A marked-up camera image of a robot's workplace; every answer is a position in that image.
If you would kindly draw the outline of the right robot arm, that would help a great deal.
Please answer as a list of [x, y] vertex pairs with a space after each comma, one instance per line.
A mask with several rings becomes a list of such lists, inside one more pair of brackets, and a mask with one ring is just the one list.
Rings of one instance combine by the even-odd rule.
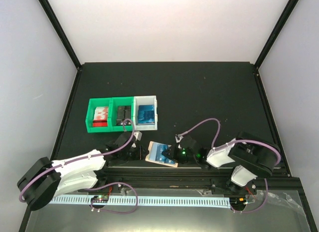
[[190, 136], [176, 136], [176, 143], [160, 152], [162, 158], [175, 163], [196, 163], [202, 169], [221, 168], [234, 163], [230, 178], [213, 181], [225, 195], [244, 194], [249, 182], [267, 179], [281, 161], [279, 148], [246, 132], [240, 132], [230, 142], [211, 149], [202, 147]]

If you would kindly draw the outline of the tan leather card holder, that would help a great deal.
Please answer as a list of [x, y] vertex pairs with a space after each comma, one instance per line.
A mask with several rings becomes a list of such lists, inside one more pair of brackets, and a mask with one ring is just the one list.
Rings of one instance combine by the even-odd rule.
[[170, 148], [170, 145], [150, 141], [149, 147], [148, 147], [149, 153], [146, 155], [145, 161], [154, 163], [154, 164], [177, 168], [178, 163], [162, 155], [162, 152], [169, 148]]

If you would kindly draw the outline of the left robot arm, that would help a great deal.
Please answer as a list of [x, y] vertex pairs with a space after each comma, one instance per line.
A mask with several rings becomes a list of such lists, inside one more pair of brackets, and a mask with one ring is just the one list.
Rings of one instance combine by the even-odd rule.
[[19, 201], [31, 211], [37, 211], [52, 199], [74, 191], [100, 192], [106, 187], [128, 187], [122, 181], [110, 181], [101, 176], [103, 170], [116, 162], [140, 160], [145, 150], [140, 145], [142, 133], [123, 132], [104, 147], [63, 160], [38, 159], [17, 182]]

